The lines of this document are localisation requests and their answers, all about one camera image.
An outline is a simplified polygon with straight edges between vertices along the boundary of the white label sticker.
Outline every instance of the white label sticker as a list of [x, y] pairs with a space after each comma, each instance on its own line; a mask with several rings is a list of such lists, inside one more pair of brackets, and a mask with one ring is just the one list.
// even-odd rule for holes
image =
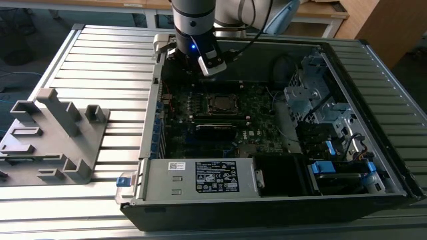
[[185, 170], [185, 162], [169, 162], [168, 163], [169, 171], [184, 171]]
[[134, 8], [141, 8], [142, 5], [141, 4], [122, 4], [125, 7], [134, 7]]

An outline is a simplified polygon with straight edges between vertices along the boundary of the black cable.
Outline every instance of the black cable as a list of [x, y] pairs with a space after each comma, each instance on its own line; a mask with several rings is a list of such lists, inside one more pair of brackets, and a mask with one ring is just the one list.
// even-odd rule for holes
[[173, 23], [173, 17], [172, 16], [168, 16], [168, 15], [162, 15], [164, 18], [166, 19], [166, 24], [174, 24]]
[[265, 17], [265, 21], [264, 21], [264, 24], [261, 26], [261, 29], [258, 30], [258, 33], [256, 35], [256, 37], [252, 39], [252, 41], [245, 45], [245, 47], [236, 52], [236, 56], [238, 56], [245, 50], [248, 50], [248, 48], [254, 44], [256, 40], [260, 38], [262, 32], [264, 32], [264, 29], [266, 27], [266, 23], [268, 23], [268, 19], [269, 19], [269, 15], [272, 14], [272, 9], [273, 9], [273, 0], [269, 0], [269, 6], [268, 6], [268, 14], [266, 14], [266, 17]]
[[320, 101], [320, 103], [317, 104], [317, 106], [314, 106], [314, 108], [306, 113], [306, 115], [302, 118], [302, 122], [305, 122], [305, 120], [308, 119], [309, 115], [313, 114], [318, 108], [326, 103], [326, 101], [329, 100], [329, 98], [332, 97], [332, 93], [329, 93], [325, 98], [322, 98], [322, 100]]
[[342, 161], [345, 160], [345, 158], [346, 158], [346, 153], [348, 153], [349, 147], [350, 147], [350, 145], [352, 145], [352, 141], [353, 141], [353, 139], [354, 139], [357, 136], [361, 136], [361, 134], [356, 132], [356, 133], [349, 137], [349, 139], [348, 139], [346, 146], [345, 146], [345, 151], [344, 151], [342, 154], [341, 154], [341, 159], [340, 159], [341, 162], [342, 162]]
[[280, 55], [277, 55], [270, 63], [269, 63], [269, 75], [268, 75], [268, 83], [270, 86], [273, 86], [274, 84], [274, 69], [276, 69], [276, 65], [278, 63], [278, 61], [284, 59], [285, 61], [288, 60], [288, 62], [290, 62], [293, 64], [293, 67], [294, 67], [294, 73], [296, 74], [298, 72], [298, 64], [296, 62], [296, 59], [286, 53], [280, 53]]
[[254, 21], [256, 21], [256, 7], [254, 7], [254, 0], [250, 0], [252, 2], [252, 8], [253, 8], [253, 18], [252, 18], [252, 23], [249, 26], [241, 27], [241, 28], [232, 28], [232, 27], [222, 27], [222, 28], [216, 28], [216, 32], [240, 32], [249, 30], [253, 27]]
[[3, 71], [1, 68], [0, 68], [0, 72], [5, 72], [6, 74], [11, 74], [11, 72]]

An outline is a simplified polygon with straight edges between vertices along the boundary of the blue plastic clip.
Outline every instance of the blue plastic clip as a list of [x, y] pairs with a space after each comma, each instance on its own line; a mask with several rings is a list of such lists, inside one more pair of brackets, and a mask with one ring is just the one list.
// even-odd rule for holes
[[369, 161], [366, 163], [366, 167], [368, 167], [368, 170], [370, 171], [370, 173], [376, 172], [376, 166], [374, 166], [373, 162]]
[[328, 147], [328, 151], [329, 151], [330, 155], [336, 155], [332, 142], [330, 141], [325, 141], [325, 145]]
[[114, 185], [117, 188], [129, 188], [131, 179], [129, 177], [118, 177]]
[[310, 165], [313, 174], [334, 174], [334, 167], [330, 161], [316, 161]]

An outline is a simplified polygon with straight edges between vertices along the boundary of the cable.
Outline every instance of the cable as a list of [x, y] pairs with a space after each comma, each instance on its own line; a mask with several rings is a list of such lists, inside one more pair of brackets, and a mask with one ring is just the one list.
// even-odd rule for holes
[[272, 97], [270, 110], [273, 110], [273, 109], [274, 109], [276, 97], [277, 97], [277, 95], [278, 95], [280, 92], [277, 92], [277, 93], [274, 94], [274, 96], [273, 96], [273, 95], [272, 95], [272, 92], [270, 92], [269, 89], [268, 89], [268, 87], [265, 87], [265, 89], [266, 89], [266, 92], [268, 92], [269, 96]]
[[300, 143], [300, 141], [296, 141], [296, 140], [293, 140], [292, 138], [289, 138], [289, 137], [280, 131], [278, 128], [277, 128], [277, 131], [278, 131], [278, 133], [281, 134], [281, 136], [282, 136], [286, 140], [289, 140], [289, 141], [292, 141], [292, 142], [294, 142], [294, 143]]
[[260, 38], [260, 36], [264, 32], [264, 29], [266, 27], [269, 15], [272, 14], [272, 9], [273, 9], [273, 0], [269, 0], [268, 14], [266, 14], [261, 29], [258, 30], [258, 33], [257, 33], [256, 37], [252, 39], [252, 41], [245, 45], [245, 47], [240, 51], [236, 52], [236, 54], [234, 54], [236, 56], [238, 56], [245, 50], [248, 50], [248, 48], [254, 44], [256, 40]]
[[341, 155], [341, 162], [344, 162], [344, 160], [345, 160], [345, 158], [346, 158], [346, 153], [348, 153], [349, 147], [350, 147], [350, 145], [352, 145], [352, 141], [353, 141], [353, 139], [354, 139], [357, 136], [362, 136], [362, 135], [356, 132], [356, 133], [349, 137], [349, 139], [348, 139], [346, 146], [345, 146], [345, 148], [344, 148], [345, 151], [342, 152], [342, 155]]
[[173, 17], [172, 16], [168, 16], [168, 15], [162, 15], [164, 18], [166, 19], [166, 24], [174, 24], [173, 23]]
[[5, 72], [5, 73], [7, 73], [7, 74], [10, 74], [10, 73], [11, 73], [11, 72], [9, 72], [9, 71], [3, 71], [2, 69], [0, 69], [0, 71], [1, 71], [1, 72]]
[[280, 59], [285, 59], [285, 60], [289, 60], [289, 62], [293, 64], [294, 66], [294, 73], [292, 75], [292, 78], [290, 78], [290, 81], [292, 79], [296, 77], [296, 75], [298, 74], [298, 70], [300, 70], [300, 67], [298, 67], [298, 64], [297, 64], [297, 61], [294, 60], [294, 58], [286, 53], [281, 53], [280, 55], [277, 55], [270, 63], [269, 63], [269, 76], [268, 76], [268, 82], [269, 84], [272, 85], [274, 83], [274, 69], [276, 69], [276, 66], [277, 66], [277, 63], [280, 61]]
[[256, 7], [254, 7], [254, 0], [250, 0], [252, 2], [252, 8], [253, 8], [253, 18], [252, 18], [252, 23], [249, 26], [241, 27], [241, 28], [232, 28], [232, 27], [221, 27], [216, 28], [214, 32], [240, 32], [250, 29], [253, 27], [254, 21], [256, 21]]
[[360, 145], [362, 147], [362, 151], [356, 157], [352, 158], [353, 160], [358, 160], [358, 161], [361, 161], [362, 156], [368, 153], [368, 146], [362, 143], [362, 140], [360, 141]]
[[5, 104], [15, 104], [15, 102], [11, 102], [11, 101], [2, 101], [2, 100], [0, 100], [0, 103], [5, 103]]
[[273, 95], [272, 103], [270, 103], [270, 111], [274, 109], [274, 101], [276, 101], [276, 97], [277, 97], [278, 93], [280, 93], [280, 92], [277, 92], [277, 93]]
[[313, 114], [318, 108], [321, 108], [321, 106], [326, 103], [326, 101], [329, 100], [329, 98], [332, 97], [332, 93], [329, 93], [325, 98], [322, 98], [322, 100], [320, 101], [320, 103], [317, 104], [317, 106], [313, 107], [313, 109], [306, 113], [306, 115], [304, 116], [304, 118], [301, 119], [302, 122], [305, 122], [305, 120], [308, 119], [309, 115]]
[[0, 76], [0, 78], [5, 77], [5, 76], [9, 76], [9, 75], [13, 75], [13, 74], [31, 74], [31, 75], [37, 75], [38, 77], [42, 77], [42, 75], [39, 73], [35, 73], [35, 72], [30, 72], [30, 71], [17, 71], [17, 72], [9, 72], [3, 75]]

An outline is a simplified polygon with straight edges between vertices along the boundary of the floor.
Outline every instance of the floor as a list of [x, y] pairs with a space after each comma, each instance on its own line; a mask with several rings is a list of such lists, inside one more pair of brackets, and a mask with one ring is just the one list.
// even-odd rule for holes
[[[7, 66], [0, 60], [1, 71], [6, 72], [35, 72], [42, 74], [54, 57], [54, 54], [66, 38], [73, 24], [103, 25], [118, 27], [134, 27], [131, 14], [59, 11], [59, 19], [53, 20], [46, 10], [33, 10], [31, 21], [37, 32], [26, 37], [29, 47], [34, 51], [34, 60], [22, 66]], [[160, 26], [172, 28], [168, 19], [160, 17]], [[416, 57], [405, 56], [392, 70], [394, 76], [406, 88], [420, 107], [427, 110], [427, 56], [417, 54]], [[10, 75], [0, 78], [0, 100], [15, 102], [25, 100], [31, 88], [38, 82], [34, 75]], [[13, 104], [0, 102], [0, 137], [11, 124], [9, 111]]]

